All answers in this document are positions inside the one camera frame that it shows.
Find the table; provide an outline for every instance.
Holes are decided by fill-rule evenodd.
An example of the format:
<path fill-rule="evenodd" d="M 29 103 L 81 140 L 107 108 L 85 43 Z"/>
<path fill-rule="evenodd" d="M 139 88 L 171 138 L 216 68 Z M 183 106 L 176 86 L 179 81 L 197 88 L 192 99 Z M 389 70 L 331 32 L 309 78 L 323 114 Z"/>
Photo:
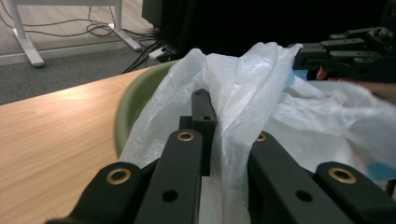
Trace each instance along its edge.
<path fill-rule="evenodd" d="M 130 36 L 122 31 L 121 26 L 121 12 L 122 0 L 8 0 L 8 5 L 11 10 L 11 15 L 14 20 L 15 28 L 12 30 L 18 42 L 20 43 L 26 56 L 29 58 L 33 67 L 44 67 L 45 62 L 38 53 L 35 45 L 30 40 L 29 36 L 23 29 L 21 15 L 18 11 L 18 5 L 30 6 L 114 6 L 115 19 L 114 23 L 110 23 L 110 27 L 116 35 L 118 35 L 125 43 L 131 46 L 134 50 L 139 51 L 142 48 Z"/>
<path fill-rule="evenodd" d="M 96 173 L 117 161 L 117 106 L 145 70 L 0 105 L 0 223 L 71 212 Z"/>

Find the white plastic bag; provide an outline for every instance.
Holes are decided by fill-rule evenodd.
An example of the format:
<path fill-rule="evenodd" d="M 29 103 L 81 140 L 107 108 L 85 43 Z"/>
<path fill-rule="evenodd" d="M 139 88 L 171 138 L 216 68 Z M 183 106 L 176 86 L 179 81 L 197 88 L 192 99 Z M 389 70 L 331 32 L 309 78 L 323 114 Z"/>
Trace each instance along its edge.
<path fill-rule="evenodd" d="M 291 67 L 300 47 L 258 43 L 240 58 L 191 50 L 148 101 L 120 161 L 144 167 L 158 159 L 179 117 L 191 114 L 192 92 L 204 88 L 219 124 L 210 177 L 203 180 L 200 223 L 250 223 L 247 162 L 262 130 L 310 171 L 324 161 L 340 161 L 361 171 L 380 161 L 394 176 L 396 148 L 389 141 L 396 133 L 395 107 L 362 88 L 309 83 L 294 76 Z M 379 127 L 378 120 L 388 122 Z"/>

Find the floor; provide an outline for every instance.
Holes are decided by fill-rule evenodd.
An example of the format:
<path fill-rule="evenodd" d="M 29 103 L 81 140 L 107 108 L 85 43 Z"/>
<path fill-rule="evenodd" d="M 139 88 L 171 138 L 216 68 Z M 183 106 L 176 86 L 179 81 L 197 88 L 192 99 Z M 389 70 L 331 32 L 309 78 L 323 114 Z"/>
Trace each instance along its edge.
<path fill-rule="evenodd" d="M 23 51 L 12 33 L 12 29 L 5 25 L 4 21 L 13 26 L 13 20 L 8 16 L 9 7 L 7 0 L 0 0 L 0 57 L 5 59 L 7 56 L 23 54 Z M 141 17 L 143 0 L 123 1 L 122 3 L 122 28 L 130 31 L 147 34 L 153 31 L 152 25 Z M 21 20 L 25 24 L 26 31 L 37 31 L 52 35 L 38 33 L 27 33 L 33 44 L 39 51 L 49 49 L 70 49 L 80 46 L 95 46 L 97 44 L 115 43 L 120 44 L 121 39 L 115 35 L 106 35 L 108 31 L 103 29 L 95 30 L 99 35 L 92 34 L 79 35 L 85 33 L 90 21 L 101 21 L 113 23 L 111 13 L 114 7 L 63 7 L 63 6 L 19 6 Z M 59 21 L 70 21 L 56 25 L 42 25 Z"/>

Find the wooden table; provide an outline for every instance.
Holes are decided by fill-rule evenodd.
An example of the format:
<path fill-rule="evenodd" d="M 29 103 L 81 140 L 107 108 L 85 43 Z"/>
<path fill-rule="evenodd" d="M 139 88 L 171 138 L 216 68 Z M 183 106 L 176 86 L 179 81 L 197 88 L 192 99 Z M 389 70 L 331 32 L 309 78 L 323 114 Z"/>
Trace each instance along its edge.
<path fill-rule="evenodd" d="M 115 162 L 116 109 L 145 69 L 0 106 L 0 223 L 65 217 Z"/>

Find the gray carpet floor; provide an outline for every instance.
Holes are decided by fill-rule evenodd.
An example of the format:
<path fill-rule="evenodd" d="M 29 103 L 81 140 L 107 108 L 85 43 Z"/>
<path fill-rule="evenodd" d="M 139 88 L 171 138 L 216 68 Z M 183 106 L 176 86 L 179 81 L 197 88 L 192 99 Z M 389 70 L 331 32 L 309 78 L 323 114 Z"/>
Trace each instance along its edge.
<path fill-rule="evenodd" d="M 125 48 L 47 59 L 43 68 L 28 62 L 1 65 L 0 105 L 121 75 L 140 54 Z M 148 59 L 136 69 L 156 64 Z"/>

